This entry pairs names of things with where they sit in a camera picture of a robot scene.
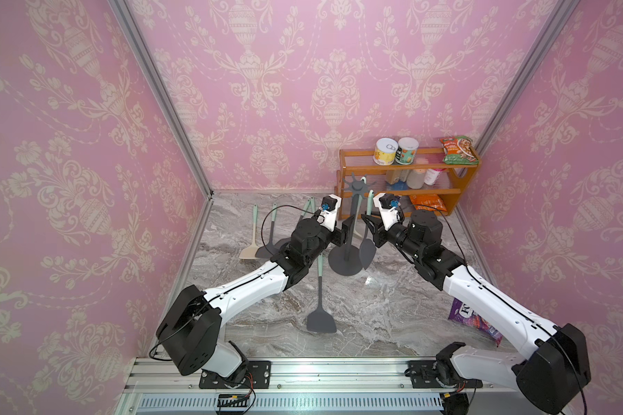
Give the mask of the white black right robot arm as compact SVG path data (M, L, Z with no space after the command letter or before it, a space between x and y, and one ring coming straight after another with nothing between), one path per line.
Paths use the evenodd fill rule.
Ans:
M443 226L431 212L414 212L408 224L398 209L366 215L363 221L377 247L393 245L419 276L486 319L516 349L507 354L454 342L436 355L439 383L462 387L481 380L510 387L548 414L562 413L583 396L591 372L587 340L576 326L538 316L479 276L462 256L443 246Z

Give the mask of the mint grey ladle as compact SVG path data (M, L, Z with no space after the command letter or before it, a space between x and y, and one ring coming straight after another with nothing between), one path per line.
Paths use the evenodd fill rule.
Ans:
M373 197L374 197L374 191L370 190L370 193L367 198L367 208L365 211L365 216L370 216L372 214ZM370 225L368 222L366 222L364 232L363 232L363 240L359 248L359 259L360 259L360 263L363 269L367 270L370 267L376 255L376 252L377 252L377 248L373 240L371 239Z

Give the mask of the mint grey solid spatula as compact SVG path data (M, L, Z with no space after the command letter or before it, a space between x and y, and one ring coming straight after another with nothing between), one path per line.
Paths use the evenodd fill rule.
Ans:
M307 316L306 328L313 333L334 334L337 332L336 322L323 305L323 269L324 256L320 255L318 257L318 302L316 309Z

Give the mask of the mint grey slotted turner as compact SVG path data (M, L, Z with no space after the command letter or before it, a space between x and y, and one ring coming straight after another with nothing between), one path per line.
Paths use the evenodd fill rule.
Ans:
M270 227L269 227L268 241L264 244L263 247L260 247L257 250L256 255L255 255L257 259L270 259L272 255L276 253L276 248L274 247L274 243L273 243L273 235L274 235L277 207L278 207L277 203L273 204L272 212L269 214Z

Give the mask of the mint beige scraper spatula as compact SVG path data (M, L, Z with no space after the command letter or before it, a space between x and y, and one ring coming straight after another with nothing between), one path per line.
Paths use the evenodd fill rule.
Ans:
M251 243L242 249L239 255L240 260L254 260L257 259L256 254L259 250L259 246L256 241L256 232L258 225L259 208L257 205L253 206L252 214L252 231L251 231Z

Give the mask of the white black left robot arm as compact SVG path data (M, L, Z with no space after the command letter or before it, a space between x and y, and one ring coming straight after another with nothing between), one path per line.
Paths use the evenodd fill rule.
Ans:
M337 227L335 219L318 212L300 221L291 241L252 273L208 290L195 285L181 290L156 331L157 343L180 375L203 370L231 383L242 380L249 359L233 342L219 340L222 327L252 305L297 285L328 245L347 242L354 221L351 217Z

